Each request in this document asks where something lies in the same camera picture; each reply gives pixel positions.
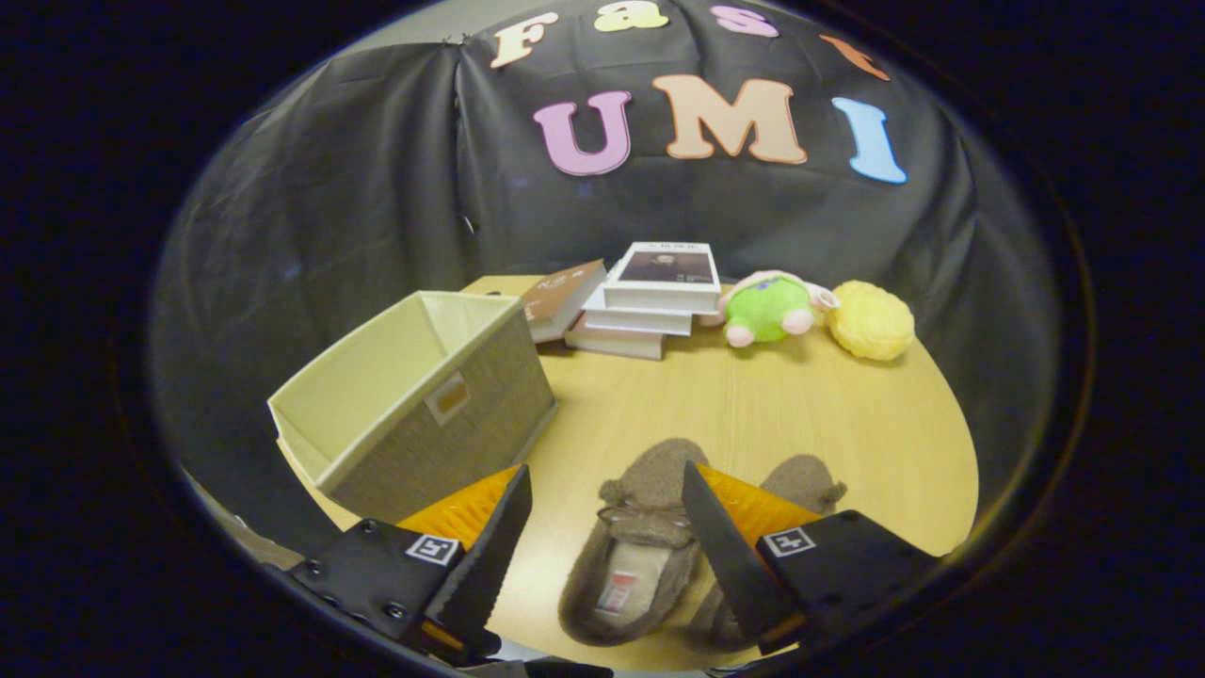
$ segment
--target fabric storage box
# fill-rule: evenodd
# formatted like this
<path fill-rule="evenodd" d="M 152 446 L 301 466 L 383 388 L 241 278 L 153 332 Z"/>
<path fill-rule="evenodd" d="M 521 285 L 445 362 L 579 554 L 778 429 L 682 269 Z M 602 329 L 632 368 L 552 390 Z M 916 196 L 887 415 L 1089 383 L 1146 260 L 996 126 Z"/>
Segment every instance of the fabric storage box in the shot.
<path fill-rule="evenodd" d="M 416 291 L 268 401 L 313 487 L 396 523 L 523 461 L 556 411 L 516 297 Z"/>

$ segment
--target plush toy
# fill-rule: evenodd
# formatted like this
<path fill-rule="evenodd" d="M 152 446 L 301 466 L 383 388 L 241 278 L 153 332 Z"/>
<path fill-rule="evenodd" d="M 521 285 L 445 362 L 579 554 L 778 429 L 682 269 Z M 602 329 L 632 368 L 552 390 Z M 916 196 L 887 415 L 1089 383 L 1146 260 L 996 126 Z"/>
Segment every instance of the plush toy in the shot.
<path fill-rule="evenodd" d="M 787 334 L 812 328 L 817 312 L 840 306 L 831 290 L 781 270 L 759 270 L 719 297 L 719 311 L 701 318 L 705 325 L 724 324 L 728 343 L 736 348 L 778 342 Z"/>
<path fill-rule="evenodd" d="M 836 343 L 859 359 L 895 360 L 916 337 L 912 312 L 899 296 L 851 279 L 834 289 L 840 307 L 827 318 Z"/>

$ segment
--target yellow letter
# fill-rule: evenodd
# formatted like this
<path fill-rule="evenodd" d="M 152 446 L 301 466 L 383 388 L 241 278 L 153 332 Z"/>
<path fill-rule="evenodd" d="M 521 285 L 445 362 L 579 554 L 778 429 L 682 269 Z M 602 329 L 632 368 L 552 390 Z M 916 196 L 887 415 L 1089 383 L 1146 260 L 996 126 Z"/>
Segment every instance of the yellow letter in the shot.
<path fill-rule="evenodd" d="M 844 40 L 837 40 L 835 37 L 830 37 L 828 35 L 822 35 L 821 40 L 825 42 L 831 42 L 833 46 L 836 47 L 839 52 L 841 52 L 842 57 L 850 59 L 850 63 L 858 66 L 859 69 L 869 72 L 870 75 L 877 77 L 878 79 L 890 79 L 890 77 L 888 77 L 887 73 L 884 73 L 883 71 L 876 69 L 870 64 L 870 57 L 863 54 L 862 52 L 858 52 L 848 42 Z"/>
<path fill-rule="evenodd" d="M 674 158 L 711 157 L 716 148 L 703 140 L 703 125 L 706 124 L 729 155 L 741 152 L 753 126 L 756 138 L 750 153 L 754 158 L 788 164 L 807 159 L 807 153 L 795 141 L 787 106 L 793 92 L 781 82 L 746 79 L 733 104 L 694 75 L 663 75 L 653 78 L 653 87 L 670 98 L 677 138 L 665 147 L 665 152 Z"/>
<path fill-rule="evenodd" d="M 489 63 L 489 67 L 505 66 L 530 54 L 531 48 L 527 43 L 543 40 L 543 25 L 556 23 L 558 18 L 560 17 L 556 13 L 548 12 L 495 33 L 498 55 Z"/>
<path fill-rule="evenodd" d="M 660 28 L 670 20 L 662 16 L 662 10 L 648 0 L 630 0 L 628 2 L 611 2 L 599 7 L 598 20 L 594 28 L 602 33 L 616 30 L 628 30 L 629 28 Z"/>

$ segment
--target pink paw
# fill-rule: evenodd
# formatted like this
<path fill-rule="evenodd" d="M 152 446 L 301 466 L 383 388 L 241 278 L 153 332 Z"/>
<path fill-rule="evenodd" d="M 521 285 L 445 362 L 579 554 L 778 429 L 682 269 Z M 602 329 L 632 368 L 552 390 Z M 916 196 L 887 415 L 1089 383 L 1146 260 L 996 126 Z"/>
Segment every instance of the pink paw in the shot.
<path fill-rule="evenodd" d="M 803 334 L 812 328 L 816 318 L 806 309 L 790 311 L 782 318 L 782 328 L 790 334 Z"/>
<path fill-rule="evenodd" d="M 724 336 L 728 337 L 728 343 L 737 349 L 742 349 L 753 343 L 753 332 L 750 331 L 747 326 L 741 326 L 734 324 L 724 330 Z"/>

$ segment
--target slipper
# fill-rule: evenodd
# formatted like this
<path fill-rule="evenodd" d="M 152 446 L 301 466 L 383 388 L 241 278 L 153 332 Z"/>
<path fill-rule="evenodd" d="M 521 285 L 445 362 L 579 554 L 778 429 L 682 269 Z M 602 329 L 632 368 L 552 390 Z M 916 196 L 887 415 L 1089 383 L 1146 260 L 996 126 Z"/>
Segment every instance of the slipper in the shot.
<path fill-rule="evenodd" d="M 778 465 L 762 489 L 817 515 L 831 515 L 847 490 L 845 483 L 833 483 L 824 462 L 811 455 L 797 455 Z M 757 642 L 741 632 L 718 584 L 690 620 L 688 637 L 703 652 L 739 652 Z"/>
<path fill-rule="evenodd" d="M 606 506 L 560 595 L 560 626 L 588 645 L 618 645 L 664 621 L 698 560 L 682 506 L 687 460 L 699 446 L 671 438 L 645 452 L 599 490 Z"/>

